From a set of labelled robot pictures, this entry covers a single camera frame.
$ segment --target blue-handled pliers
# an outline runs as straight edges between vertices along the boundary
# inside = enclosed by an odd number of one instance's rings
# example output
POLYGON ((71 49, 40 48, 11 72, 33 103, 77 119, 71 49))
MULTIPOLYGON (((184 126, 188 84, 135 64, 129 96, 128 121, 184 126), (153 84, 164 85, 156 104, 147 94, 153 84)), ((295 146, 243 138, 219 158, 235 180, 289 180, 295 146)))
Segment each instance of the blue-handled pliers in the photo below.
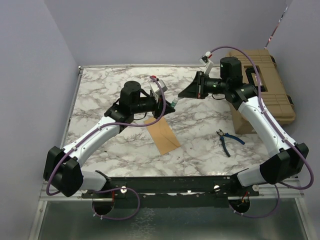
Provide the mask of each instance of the blue-handled pliers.
POLYGON ((224 133, 221 129, 219 129, 219 131, 216 131, 216 133, 220 136, 220 141, 222 143, 222 147, 223 147, 223 150, 225 152, 225 154, 230 158, 230 153, 228 152, 227 150, 227 147, 226 147, 226 143, 225 143, 225 138, 224 137, 227 137, 227 138, 231 138, 231 139, 234 139, 234 140, 237 140, 239 143, 241 143, 242 145, 245 145, 245 142, 242 141, 240 138, 236 137, 236 136, 233 136, 233 135, 230 135, 229 133, 224 133))

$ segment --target white marble surface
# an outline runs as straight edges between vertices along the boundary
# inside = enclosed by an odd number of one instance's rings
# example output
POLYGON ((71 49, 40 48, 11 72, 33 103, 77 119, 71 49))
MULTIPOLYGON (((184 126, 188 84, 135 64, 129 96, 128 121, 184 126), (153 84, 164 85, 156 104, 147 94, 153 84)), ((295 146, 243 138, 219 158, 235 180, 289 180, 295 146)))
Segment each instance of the white marble surface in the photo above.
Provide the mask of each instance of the white marble surface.
MULTIPOLYGON (((164 80, 171 102, 193 80, 199 67, 85 68, 67 135, 67 143, 93 127, 120 96, 126 81, 137 81, 149 92, 149 76, 164 80)), ((212 69, 211 77, 219 77, 212 69)), ((231 112, 225 100, 182 99, 176 112, 165 116, 181 147, 160 155, 146 128, 127 127, 107 141, 82 167, 99 170, 111 177, 228 175, 258 165, 268 159, 264 144, 256 134, 242 135, 245 145, 225 138, 231 154, 227 157, 216 131, 234 135, 231 112)))

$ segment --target gray wall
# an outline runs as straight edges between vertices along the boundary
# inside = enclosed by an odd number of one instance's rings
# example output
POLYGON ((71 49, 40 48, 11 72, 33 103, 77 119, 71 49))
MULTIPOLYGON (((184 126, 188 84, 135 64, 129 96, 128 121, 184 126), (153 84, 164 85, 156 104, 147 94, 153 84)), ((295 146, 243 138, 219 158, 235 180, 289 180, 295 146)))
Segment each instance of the gray wall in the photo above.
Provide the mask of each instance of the gray wall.
POLYGON ((78 69, 42 0, 5 1, 0 25, 0 234, 18 240, 29 235, 78 69))
POLYGON ((262 48, 286 7, 285 0, 45 3, 80 65, 199 64, 217 46, 262 48))
MULTIPOLYGON (((320 2, 294 0, 268 49, 275 57, 278 70, 288 94, 292 96, 297 114, 288 132, 298 142, 305 142, 310 150, 315 182, 305 190, 309 213, 320 237, 320 2)), ((303 185, 309 182, 304 167, 300 174, 303 185)))

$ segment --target manila envelope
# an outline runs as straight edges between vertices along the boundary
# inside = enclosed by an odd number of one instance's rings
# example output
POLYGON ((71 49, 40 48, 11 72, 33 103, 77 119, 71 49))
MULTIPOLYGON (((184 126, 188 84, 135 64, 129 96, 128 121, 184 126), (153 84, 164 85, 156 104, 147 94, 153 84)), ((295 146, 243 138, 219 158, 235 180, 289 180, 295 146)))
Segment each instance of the manila envelope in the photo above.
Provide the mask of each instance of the manila envelope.
MULTIPOLYGON (((155 121, 153 117, 145 120, 145 124, 155 121)), ((146 127, 161 155, 167 154, 180 147, 176 135, 172 132, 164 117, 156 124, 146 127)))

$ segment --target bolt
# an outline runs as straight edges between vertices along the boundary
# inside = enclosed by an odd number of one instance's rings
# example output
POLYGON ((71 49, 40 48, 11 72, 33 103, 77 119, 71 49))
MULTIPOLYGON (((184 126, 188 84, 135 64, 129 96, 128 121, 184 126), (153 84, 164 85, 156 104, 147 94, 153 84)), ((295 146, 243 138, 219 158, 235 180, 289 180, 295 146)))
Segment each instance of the bolt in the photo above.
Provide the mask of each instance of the bolt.
POLYGON ((215 186, 213 187, 213 190, 214 190, 215 192, 219 192, 221 189, 220 189, 220 186, 219 186, 219 185, 215 185, 215 186))
POLYGON ((125 194, 125 193, 127 192, 127 189, 125 189, 126 186, 122 186, 121 188, 122 188, 122 189, 120 189, 120 192, 121 192, 122 194, 125 194))
POLYGON ((258 192, 259 191, 259 185, 255 184, 252 186, 252 190, 255 191, 255 192, 258 192))

